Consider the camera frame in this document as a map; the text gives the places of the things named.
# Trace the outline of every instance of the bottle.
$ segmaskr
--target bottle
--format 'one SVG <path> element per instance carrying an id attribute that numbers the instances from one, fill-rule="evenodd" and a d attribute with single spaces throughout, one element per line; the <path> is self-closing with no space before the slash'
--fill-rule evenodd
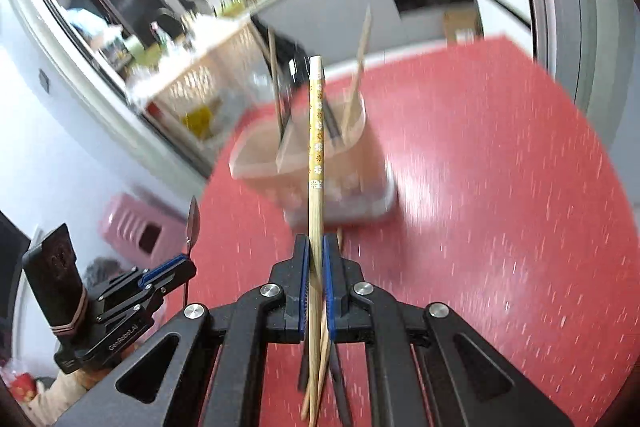
<path id="1" fill-rule="evenodd" d="M 174 40 L 156 21 L 153 21 L 150 26 L 151 34 L 154 36 L 156 42 L 160 44 L 160 49 L 163 53 L 167 53 L 170 49 L 175 48 Z"/>

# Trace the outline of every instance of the pink stool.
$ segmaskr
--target pink stool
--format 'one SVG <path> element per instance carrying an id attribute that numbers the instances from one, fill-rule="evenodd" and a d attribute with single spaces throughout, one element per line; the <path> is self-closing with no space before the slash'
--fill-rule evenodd
<path id="1" fill-rule="evenodd" d="M 134 265 L 153 268 L 182 251 L 185 226 L 150 204 L 120 194 L 108 204 L 100 233 Z"/>

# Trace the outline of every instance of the plastic container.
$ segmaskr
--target plastic container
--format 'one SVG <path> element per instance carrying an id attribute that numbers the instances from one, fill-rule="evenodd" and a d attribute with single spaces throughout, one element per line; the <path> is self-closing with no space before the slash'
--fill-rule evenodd
<path id="1" fill-rule="evenodd" d="M 345 105 L 344 100 L 331 102 L 338 122 Z M 351 121 L 342 142 L 325 135 L 324 222 L 329 226 L 378 219 L 396 201 L 394 178 L 367 123 L 362 97 Z M 238 138 L 229 169 L 233 179 L 282 207 L 295 229 L 308 221 L 308 110 L 294 110 L 278 144 L 274 118 L 253 123 Z"/>

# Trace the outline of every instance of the chopstick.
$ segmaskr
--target chopstick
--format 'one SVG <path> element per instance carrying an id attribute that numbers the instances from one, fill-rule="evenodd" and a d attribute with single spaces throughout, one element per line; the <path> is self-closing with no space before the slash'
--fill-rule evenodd
<path id="1" fill-rule="evenodd" d="M 371 19 L 371 6 L 367 6 L 367 13 L 364 16 L 364 24 L 362 25 L 362 33 L 360 35 L 360 44 L 358 45 L 358 55 L 356 56 L 358 65 L 355 73 L 353 73 L 353 76 L 351 77 L 351 86 L 349 94 L 347 95 L 347 103 L 344 106 L 344 113 L 342 114 L 342 125 L 340 126 L 340 129 L 342 131 L 342 139 L 344 142 L 346 142 L 346 133 L 349 128 L 351 114 L 353 113 L 353 106 L 358 98 L 360 82 L 362 81 L 362 73 L 364 72 L 364 54 L 367 51 L 369 38 L 371 36 Z"/>
<path id="2" fill-rule="evenodd" d="M 309 331 L 309 427 L 318 417 L 318 377 L 322 331 L 322 235 L 324 229 L 324 118 L 322 58 L 311 57 L 309 74 L 309 262 L 307 326 Z"/>
<path id="3" fill-rule="evenodd" d="M 342 251 L 342 227 L 337 230 L 338 248 Z M 329 365 L 329 355 L 331 353 L 332 342 L 329 339 L 329 328 L 326 322 L 326 306 L 322 308 L 322 337 L 321 337 L 321 354 L 320 354 L 320 373 L 318 377 L 318 413 L 320 412 L 320 404 L 322 401 L 322 390 L 324 389 L 324 380 L 327 367 Z M 309 397 L 311 386 L 307 382 L 305 399 L 302 402 L 302 410 L 300 411 L 300 419 L 305 419 L 309 413 Z"/>
<path id="4" fill-rule="evenodd" d="M 260 35 L 258 28 L 256 28 L 254 23 L 252 22 L 249 22 L 248 26 L 249 26 L 249 31 L 251 32 L 251 35 L 254 37 L 255 43 L 258 44 L 258 47 L 260 48 L 260 52 L 262 53 L 264 60 L 268 61 L 269 64 L 271 64 L 271 54 L 269 52 L 269 49 L 267 48 L 267 45 L 264 43 L 264 39 L 262 38 L 262 35 Z M 284 74 L 282 73 L 282 70 L 280 69 L 279 64 L 276 64 L 276 69 L 278 71 L 278 77 L 284 78 Z"/>

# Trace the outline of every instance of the metal screw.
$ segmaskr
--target metal screw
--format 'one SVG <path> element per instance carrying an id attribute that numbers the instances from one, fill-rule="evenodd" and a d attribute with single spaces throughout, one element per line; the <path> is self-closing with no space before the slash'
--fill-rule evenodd
<path id="1" fill-rule="evenodd" d="M 260 294 L 264 297 L 274 297 L 280 293 L 280 286 L 272 282 L 268 282 L 262 288 L 260 288 Z"/>
<path id="2" fill-rule="evenodd" d="M 353 285 L 353 291 L 358 295 L 371 295 L 373 293 L 373 285 L 370 282 L 356 282 Z"/>
<path id="3" fill-rule="evenodd" d="M 434 302 L 431 306 L 429 306 L 429 314 L 431 315 L 431 317 L 443 319 L 444 317 L 449 315 L 449 307 L 446 304 L 442 304 L 441 302 Z"/>
<path id="4" fill-rule="evenodd" d="M 184 309 L 184 316 L 188 319 L 197 319 L 204 314 L 204 308 L 201 304 L 189 304 Z"/>

